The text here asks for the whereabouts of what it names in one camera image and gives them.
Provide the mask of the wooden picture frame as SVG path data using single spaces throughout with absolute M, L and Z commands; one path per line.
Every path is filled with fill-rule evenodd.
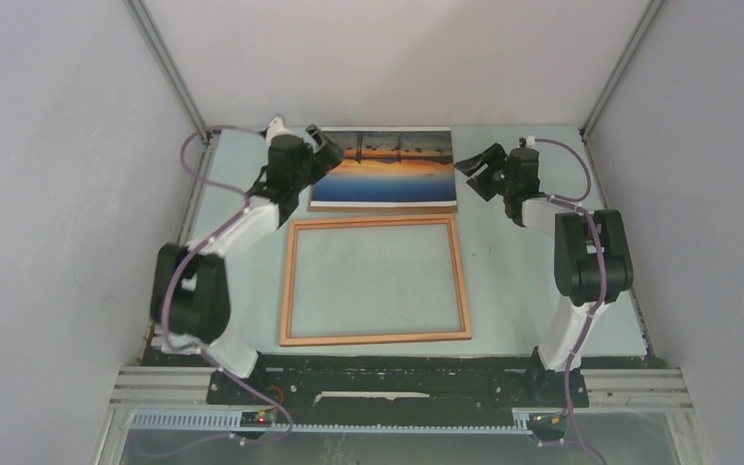
M 469 340 L 452 214 L 293 220 L 282 347 Z

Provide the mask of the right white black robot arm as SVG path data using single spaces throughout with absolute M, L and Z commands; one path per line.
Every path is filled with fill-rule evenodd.
M 635 273 L 622 214 L 610 208 L 590 210 L 580 198 L 545 193 L 535 143 L 522 138 L 511 151 L 493 143 L 454 167 L 483 200 L 501 199 L 514 224 L 553 241 L 553 276 L 561 299 L 536 349 L 542 368 L 524 380 L 528 398 L 548 405 L 564 390 L 557 372 L 579 367 L 596 320 L 631 289 Z

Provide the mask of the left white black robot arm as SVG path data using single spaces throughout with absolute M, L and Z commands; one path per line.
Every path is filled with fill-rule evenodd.
M 267 161 L 253 185 L 237 192 L 242 206 L 207 236 L 159 250 L 150 304 L 163 352 L 206 358 L 232 375 L 231 392 L 249 404 L 264 398 L 267 377 L 255 369 L 259 352 L 234 322 L 227 263 L 278 231 L 298 208 L 300 194 L 344 158 L 343 149 L 314 124 L 299 135 L 276 116 L 259 134 Z

